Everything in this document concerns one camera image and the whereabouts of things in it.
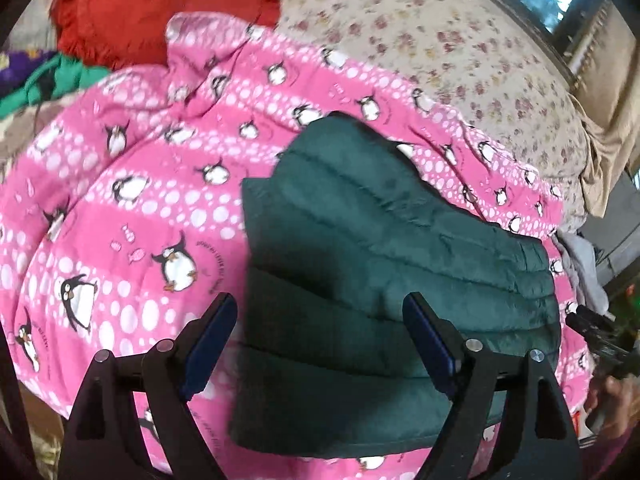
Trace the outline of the person right hand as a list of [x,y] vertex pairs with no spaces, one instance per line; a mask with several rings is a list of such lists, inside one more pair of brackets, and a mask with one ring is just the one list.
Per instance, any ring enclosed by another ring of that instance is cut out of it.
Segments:
[[632,375],[624,379],[592,378],[584,411],[588,416],[594,411],[603,416],[602,426],[596,431],[599,440],[623,437],[639,420],[639,379]]

